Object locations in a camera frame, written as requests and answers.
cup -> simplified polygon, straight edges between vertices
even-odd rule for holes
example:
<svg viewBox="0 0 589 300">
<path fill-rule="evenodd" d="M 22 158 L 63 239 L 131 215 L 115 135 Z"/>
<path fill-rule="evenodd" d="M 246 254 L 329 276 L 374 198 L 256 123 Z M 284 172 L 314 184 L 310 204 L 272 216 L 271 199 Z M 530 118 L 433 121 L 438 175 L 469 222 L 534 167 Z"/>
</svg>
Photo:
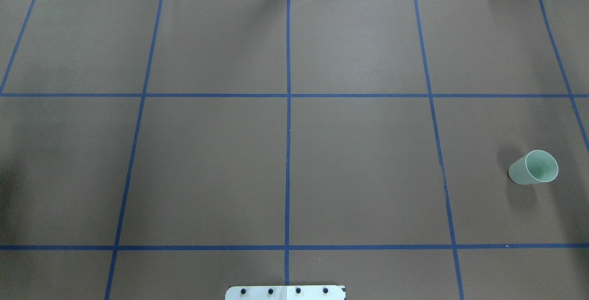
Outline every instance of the cup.
<svg viewBox="0 0 589 300">
<path fill-rule="evenodd" d="M 509 178 L 520 185 L 547 183 L 557 175 L 556 160 L 543 150 L 530 151 L 509 166 Z"/>
</svg>

cup opening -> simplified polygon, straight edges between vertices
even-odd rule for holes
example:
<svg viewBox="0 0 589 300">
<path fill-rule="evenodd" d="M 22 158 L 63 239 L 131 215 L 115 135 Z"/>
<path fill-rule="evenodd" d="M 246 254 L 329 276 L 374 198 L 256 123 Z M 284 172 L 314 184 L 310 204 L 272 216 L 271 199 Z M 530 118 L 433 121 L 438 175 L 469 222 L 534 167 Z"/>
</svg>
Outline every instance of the cup opening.
<svg viewBox="0 0 589 300">
<path fill-rule="evenodd" d="M 558 164 L 552 155 L 543 150 L 533 150 L 525 158 L 525 166 L 532 177 L 543 183 L 553 181 L 558 175 Z"/>
</svg>

white bracket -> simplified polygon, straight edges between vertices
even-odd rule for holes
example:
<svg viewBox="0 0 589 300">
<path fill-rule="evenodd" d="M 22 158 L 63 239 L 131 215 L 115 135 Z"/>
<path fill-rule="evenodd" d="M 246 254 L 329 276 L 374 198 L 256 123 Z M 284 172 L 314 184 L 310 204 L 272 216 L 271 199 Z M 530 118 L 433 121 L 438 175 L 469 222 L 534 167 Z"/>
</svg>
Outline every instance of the white bracket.
<svg viewBox="0 0 589 300">
<path fill-rule="evenodd" d="M 225 300 L 346 300 L 346 287 L 339 285 L 280 285 L 230 287 Z"/>
</svg>

mint green plastic cup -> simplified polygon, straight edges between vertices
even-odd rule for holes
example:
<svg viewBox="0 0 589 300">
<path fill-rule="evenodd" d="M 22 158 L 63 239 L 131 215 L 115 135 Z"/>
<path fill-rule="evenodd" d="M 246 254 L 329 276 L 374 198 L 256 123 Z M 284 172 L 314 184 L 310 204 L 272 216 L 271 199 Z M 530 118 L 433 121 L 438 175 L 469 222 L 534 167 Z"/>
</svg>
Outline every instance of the mint green plastic cup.
<svg viewBox="0 0 589 300">
<path fill-rule="evenodd" d="M 558 164 L 552 155 L 533 150 L 509 166 L 509 178 L 519 185 L 547 183 L 558 176 Z"/>
</svg>

